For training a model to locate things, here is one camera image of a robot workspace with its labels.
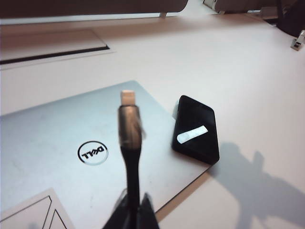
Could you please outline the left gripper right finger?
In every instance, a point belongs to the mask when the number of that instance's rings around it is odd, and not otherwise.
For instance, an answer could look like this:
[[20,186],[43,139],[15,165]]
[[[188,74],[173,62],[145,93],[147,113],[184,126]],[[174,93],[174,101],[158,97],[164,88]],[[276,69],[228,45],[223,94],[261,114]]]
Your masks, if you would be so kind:
[[159,229],[159,224],[153,209],[151,196],[145,193],[137,212],[138,229]]

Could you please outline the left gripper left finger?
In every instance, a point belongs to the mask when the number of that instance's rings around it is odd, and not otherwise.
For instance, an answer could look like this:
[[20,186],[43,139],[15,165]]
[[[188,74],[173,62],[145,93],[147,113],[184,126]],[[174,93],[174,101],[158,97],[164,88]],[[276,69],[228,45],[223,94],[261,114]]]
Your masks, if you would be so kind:
[[132,228],[132,206],[129,195],[125,188],[119,195],[112,213],[103,226],[103,229],[131,229]]

